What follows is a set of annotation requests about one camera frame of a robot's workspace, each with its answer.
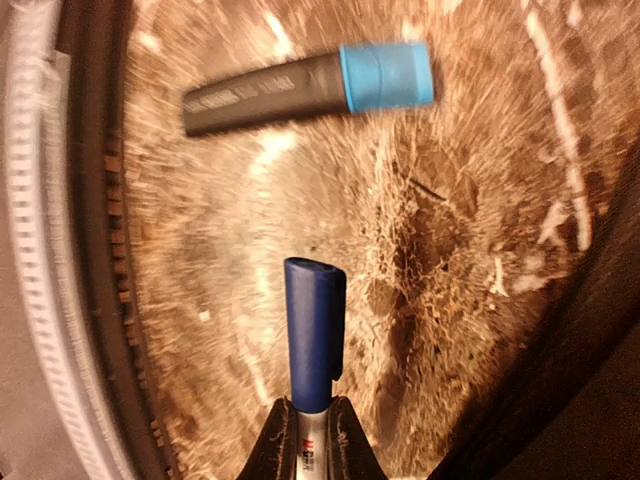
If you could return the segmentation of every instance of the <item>blue pen cap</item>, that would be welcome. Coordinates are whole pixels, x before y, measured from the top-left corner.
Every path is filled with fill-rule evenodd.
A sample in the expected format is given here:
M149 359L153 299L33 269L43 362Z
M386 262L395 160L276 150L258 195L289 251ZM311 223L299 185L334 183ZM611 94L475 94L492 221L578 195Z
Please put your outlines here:
M422 43L340 47L351 113L433 103L433 76Z
M347 276L304 258L284 262L293 406L320 413L331 403L331 382L342 375Z

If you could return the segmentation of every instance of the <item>pen clip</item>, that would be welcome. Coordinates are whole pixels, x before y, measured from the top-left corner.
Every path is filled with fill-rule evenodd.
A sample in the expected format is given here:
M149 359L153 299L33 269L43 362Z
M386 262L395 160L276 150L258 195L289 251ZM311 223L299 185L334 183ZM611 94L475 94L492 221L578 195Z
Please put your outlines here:
M342 376L344 362L344 334L345 334L345 315L347 310L347 276L344 275L335 283L334 292L334 314L332 315L331 325L331 353L330 368L331 378L338 381Z

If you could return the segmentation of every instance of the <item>pen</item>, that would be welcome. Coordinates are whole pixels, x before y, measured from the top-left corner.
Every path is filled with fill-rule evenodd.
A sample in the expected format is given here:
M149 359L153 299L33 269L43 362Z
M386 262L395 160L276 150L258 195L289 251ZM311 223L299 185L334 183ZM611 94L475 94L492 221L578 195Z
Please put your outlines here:
M255 70L188 92L188 136L331 113L433 103L422 43L341 46L338 52Z
M332 381L342 375L347 277L304 258L288 258L284 267L296 479L327 480L327 410Z

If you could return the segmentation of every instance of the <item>white pen barrel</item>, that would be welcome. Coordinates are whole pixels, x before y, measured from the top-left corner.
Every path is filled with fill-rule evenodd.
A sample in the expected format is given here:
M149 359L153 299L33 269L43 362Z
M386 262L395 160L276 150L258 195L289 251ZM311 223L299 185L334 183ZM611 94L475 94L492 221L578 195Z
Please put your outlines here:
M296 480L327 480L327 412L298 412Z

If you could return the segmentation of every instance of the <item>black rim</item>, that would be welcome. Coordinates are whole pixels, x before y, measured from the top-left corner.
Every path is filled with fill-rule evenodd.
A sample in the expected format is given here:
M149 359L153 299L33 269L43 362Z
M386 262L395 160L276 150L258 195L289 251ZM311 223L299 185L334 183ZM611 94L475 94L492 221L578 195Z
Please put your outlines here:
M56 48L71 57L70 203L80 296L117 427L140 478L181 478L148 371L129 256L122 171L131 2L68 0Z

